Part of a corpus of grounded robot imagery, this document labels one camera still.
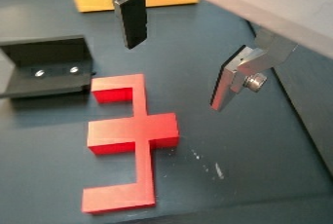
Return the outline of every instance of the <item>black plastic part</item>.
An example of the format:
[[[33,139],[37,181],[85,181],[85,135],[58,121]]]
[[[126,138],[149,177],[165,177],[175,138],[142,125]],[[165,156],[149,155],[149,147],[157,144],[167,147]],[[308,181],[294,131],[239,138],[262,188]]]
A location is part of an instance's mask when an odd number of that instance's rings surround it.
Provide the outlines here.
[[[132,49],[146,39],[145,0],[117,0],[124,45]]]
[[[9,77],[1,74],[0,98],[73,93],[89,88],[92,57],[81,36],[6,44],[0,48],[13,63]]]

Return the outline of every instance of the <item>red e-shaped block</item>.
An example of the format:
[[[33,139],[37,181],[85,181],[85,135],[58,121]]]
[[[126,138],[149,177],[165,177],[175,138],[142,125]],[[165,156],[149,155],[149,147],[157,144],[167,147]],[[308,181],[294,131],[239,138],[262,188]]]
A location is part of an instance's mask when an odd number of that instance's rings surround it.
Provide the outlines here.
[[[132,100],[132,117],[88,123],[86,146],[94,155],[134,152],[136,182],[85,188],[81,211],[108,211],[155,205],[151,149],[173,147],[179,134],[172,113],[146,115],[141,74],[97,78],[90,91],[98,103]]]

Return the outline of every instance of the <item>orange object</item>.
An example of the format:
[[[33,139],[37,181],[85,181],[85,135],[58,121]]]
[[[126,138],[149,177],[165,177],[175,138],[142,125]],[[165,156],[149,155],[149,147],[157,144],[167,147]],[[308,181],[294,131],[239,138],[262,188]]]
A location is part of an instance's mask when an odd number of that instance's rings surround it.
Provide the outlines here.
[[[100,103],[132,100],[130,118],[88,123],[86,146],[94,155],[133,151],[136,182],[85,188],[81,211],[96,214],[155,205],[151,149],[176,146],[175,114],[146,115],[141,74],[93,79],[90,91]]]

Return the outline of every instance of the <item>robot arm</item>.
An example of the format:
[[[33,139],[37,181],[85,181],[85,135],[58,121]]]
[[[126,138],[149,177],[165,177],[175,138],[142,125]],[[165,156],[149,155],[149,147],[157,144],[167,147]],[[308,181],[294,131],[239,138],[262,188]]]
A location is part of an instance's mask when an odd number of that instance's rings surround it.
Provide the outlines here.
[[[145,0],[113,0],[124,45],[132,49],[146,39]]]

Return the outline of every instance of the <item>red plastic piece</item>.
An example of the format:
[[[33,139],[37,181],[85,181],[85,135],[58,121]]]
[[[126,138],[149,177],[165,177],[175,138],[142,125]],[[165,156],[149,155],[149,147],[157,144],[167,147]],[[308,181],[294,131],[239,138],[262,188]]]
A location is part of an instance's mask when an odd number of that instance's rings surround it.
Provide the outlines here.
[[[151,149],[173,147],[179,134],[172,113],[146,115],[145,87],[141,74],[92,80],[97,102],[132,100],[132,117],[88,123],[86,146],[94,155],[134,152],[136,182],[85,188],[81,211],[108,211],[155,205]]]

